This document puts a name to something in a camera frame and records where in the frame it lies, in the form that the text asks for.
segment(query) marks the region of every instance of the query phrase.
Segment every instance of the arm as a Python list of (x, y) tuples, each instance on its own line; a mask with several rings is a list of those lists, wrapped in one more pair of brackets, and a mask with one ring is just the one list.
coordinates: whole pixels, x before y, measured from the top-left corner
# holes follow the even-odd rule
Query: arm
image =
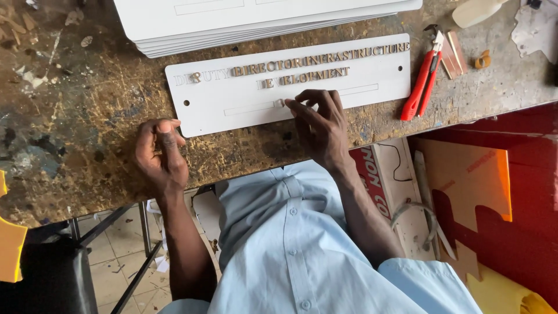
[[(307, 101), (306, 106), (300, 102)], [(347, 145), (347, 122), (337, 91), (307, 89), (285, 100), (295, 116), (303, 147), (335, 180), (348, 234), (374, 268), (390, 258), (405, 257), (399, 239), (364, 189)], [(318, 111), (309, 106), (318, 104)]]
[[(158, 119), (138, 128), (136, 163), (155, 192), (165, 221), (170, 258), (172, 299), (199, 299), (211, 302), (217, 275), (211, 256), (184, 203), (188, 165), (178, 146), (185, 140), (175, 131), (179, 120)], [(162, 154), (155, 154), (155, 143)]]

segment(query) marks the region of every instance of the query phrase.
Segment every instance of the fingernail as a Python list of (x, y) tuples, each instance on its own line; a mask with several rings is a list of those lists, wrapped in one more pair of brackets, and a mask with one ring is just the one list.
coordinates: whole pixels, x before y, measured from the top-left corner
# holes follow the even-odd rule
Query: fingernail
[(169, 133), (172, 130), (172, 125), (168, 121), (162, 121), (158, 128), (161, 133)]

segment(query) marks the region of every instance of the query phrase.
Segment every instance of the light blue shirt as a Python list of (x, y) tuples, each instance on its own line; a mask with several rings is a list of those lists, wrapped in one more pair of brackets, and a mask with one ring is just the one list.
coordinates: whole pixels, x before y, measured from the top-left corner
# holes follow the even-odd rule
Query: light blue shirt
[(211, 303), (161, 313), (482, 314), (449, 264), (390, 259), (374, 270), (345, 232), (339, 190), (314, 161), (217, 185), (223, 276)]

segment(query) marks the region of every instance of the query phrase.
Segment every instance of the pliers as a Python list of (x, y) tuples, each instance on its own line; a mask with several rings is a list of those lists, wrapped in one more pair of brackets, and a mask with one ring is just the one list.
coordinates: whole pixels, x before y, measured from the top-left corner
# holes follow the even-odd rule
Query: pliers
[(430, 93), (432, 93), (432, 87), (436, 81), (436, 71), (438, 70), (438, 65), (442, 59), (442, 45), (444, 44), (444, 34), (441, 31), (436, 33), (436, 38), (433, 41), (434, 47), (430, 50), (422, 62), (420, 72), (418, 73), (417, 82), (413, 89), (413, 92), (407, 99), (403, 107), (403, 112), (401, 113), (402, 121), (410, 121), (417, 112), (419, 107), (419, 102), (421, 103), (420, 111), (418, 116), (424, 115), (426, 106), (428, 105), (428, 100), (430, 99)]

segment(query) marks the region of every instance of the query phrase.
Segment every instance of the shirt button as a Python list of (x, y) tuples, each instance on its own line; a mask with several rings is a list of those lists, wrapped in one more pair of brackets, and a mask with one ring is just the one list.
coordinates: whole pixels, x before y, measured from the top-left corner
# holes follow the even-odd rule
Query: shirt button
[(300, 304), (300, 306), (302, 307), (303, 310), (308, 311), (308, 310), (312, 307), (312, 304), (310, 303), (310, 301), (304, 300), (304, 301)]

